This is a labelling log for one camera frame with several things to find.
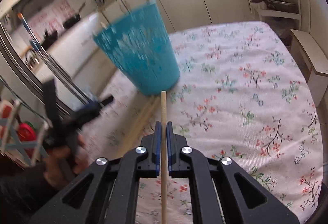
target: blue bucket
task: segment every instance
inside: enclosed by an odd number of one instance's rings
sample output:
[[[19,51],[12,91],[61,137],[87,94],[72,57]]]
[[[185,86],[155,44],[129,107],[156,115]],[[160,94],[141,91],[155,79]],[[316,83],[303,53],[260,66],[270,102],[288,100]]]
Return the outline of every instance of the blue bucket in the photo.
[[[109,25],[94,40],[144,95],[170,89],[180,76],[155,0]]]

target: bench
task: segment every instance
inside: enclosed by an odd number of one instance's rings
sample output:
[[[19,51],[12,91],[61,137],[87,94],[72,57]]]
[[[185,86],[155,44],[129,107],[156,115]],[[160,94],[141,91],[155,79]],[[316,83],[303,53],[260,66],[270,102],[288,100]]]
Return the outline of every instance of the bench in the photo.
[[[305,62],[309,69],[307,85],[317,107],[328,86],[328,59],[309,33],[293,29],[291,32],[293,39],[290,53],[296,64]]]

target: shelf board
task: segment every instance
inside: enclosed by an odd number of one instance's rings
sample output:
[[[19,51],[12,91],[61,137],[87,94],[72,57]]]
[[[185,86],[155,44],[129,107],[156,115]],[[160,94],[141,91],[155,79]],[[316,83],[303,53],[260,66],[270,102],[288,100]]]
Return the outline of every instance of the shelf board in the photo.
[[[290,13],[290,12],[278,12],[278,11],[271,11],[271,10],[263,10],[259,9],[256,6],[253,6],[253,8],[258,12],[261,16],[267,16],[267,17],[281,17],[281,18],[288,18],[288,19],[295,19],[295,20],[301,20],[301,14],[297,13]]]

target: white tablecloth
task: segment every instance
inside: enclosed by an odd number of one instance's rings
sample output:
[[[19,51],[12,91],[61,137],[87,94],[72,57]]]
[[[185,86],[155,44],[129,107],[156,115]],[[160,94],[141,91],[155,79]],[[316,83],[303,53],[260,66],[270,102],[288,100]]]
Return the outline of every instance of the white tablecloth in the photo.
[[[321,188],[320,125],[306,81],[278,36],[263,22],[244,22],[170,39],[181,70],[168,91],[174,132],[207,157],[230,156],[304,223]],[[91,161],[114,157],[147,100],[121,72],[103,95],[109,93],[115,103],[84,128]],[[144,134],[155,120],[159,111]],[[188,180],[168,183],[168,223],[192,223]],[[140,181],[137,223],[160,223],[160,184],[160,178]]]

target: silver screw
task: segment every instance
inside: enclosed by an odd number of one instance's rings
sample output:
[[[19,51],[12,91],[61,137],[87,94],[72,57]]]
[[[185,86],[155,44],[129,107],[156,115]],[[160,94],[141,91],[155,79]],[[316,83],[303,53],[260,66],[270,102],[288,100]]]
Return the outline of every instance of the silver screw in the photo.
[[[104,158],[104,157],[100,157],[100,158],[98,158],[98,159],[96,160],[96,163],[97,163],[97,165],[99,165],[99,166],[105,165],[105,164],[107,163],[107,159]]]
[[[145,153],[146,152],[146,148],[145,147],[143,147],[143,146],[138,146],[137,148],[136,148],[136,152],[138,153],[138,154],[143,154],[143,153]]]
[[[181,151],[185,154],[190,154],[192,152],[192,148],[189,146],[185,146],[181,149]]]
[[[221,162],[223,165],[230,165],[232,163],[232,160],[230,157],[224,157],[221,159]]]

